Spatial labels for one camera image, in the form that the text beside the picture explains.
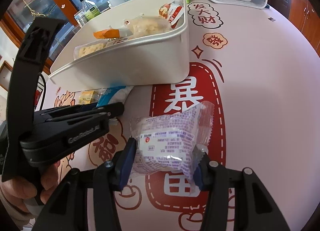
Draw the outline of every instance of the wooden cabinet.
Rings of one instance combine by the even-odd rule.
[[[291,0],[289,20],[320,56],[320,18],[308,0]]]
[[[300,31],[302,31],[306,20],[307,9],[308,0],[291,0],[289,20]]]

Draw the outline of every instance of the red logo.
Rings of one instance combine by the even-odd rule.
[[[191,62],[189,76],[183,82],[154,85],[150,116],[183,112],[205,100],[215,105],[209,157],[225,165],[226,137],[222,103],[215,77],[206,65]],[[199,189],[189,194],[190,185],[182,173],[157,172],[146,176],[146,190],[154,207],[181,212],[181,215],[203,214],[208,199],[208,193]]]

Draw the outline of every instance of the table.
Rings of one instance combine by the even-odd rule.
[[[192,0],[188,8],[189,77],[183,84],[134,87],[117,124],[62,159],[60,177],[72,167],[95,168],[123,149],[130,118],[175,113],[209,100],[215,104],[209,156],[228,168],[251,167],[291,230],[301,230],[320,201],[318,55],[272,7]],[[48,82],[44,108],[74,105],[79,95]],[[188,190],[183,175],[171,172],[130,179],[115,193],[122,229],[199,230],[207,193],[189,195]],[[90,228],[92,207],[91,201]],[[233,228],[233,217],[230,189],[227,230]]]

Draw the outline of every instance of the metal bolt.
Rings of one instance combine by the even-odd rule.
[[[72,168],[72,169],[70,170],[70,174],[71,174],[71,175],[77,175],[77,174],[78,174],[78,170],[77,170],[76,168]]]
[[[245,168],[244,170],[244,173],[246,173],[247,175],[251,175],[253,173],[252,169],[250,168]]]
[[[217,161],[215,161],[215,160],[212,160],[212,161],[209,162],[209,166],[210,167],[216,168],[218,165],[219,165],[219,163]]]
[[[113,166],[113,162],[110,161],[110,160],[108,160],[108,161],[106,161],[106,162],[104,163],[104,165],[105,165],[106,168],[111,168],[111,167]]]

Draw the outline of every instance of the human hand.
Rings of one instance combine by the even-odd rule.
[[[58,185],[58,171],[55,165],[51,165],[41,176],[41,184],[44,189],[41,191],[40,199],[46,204]],[[15,177],[6,182],[0,181],[0,187],[9,203],[23,212],[29,212],[23,200],[36,196],[37,189],[32,183],[28,182],[25,178]]]

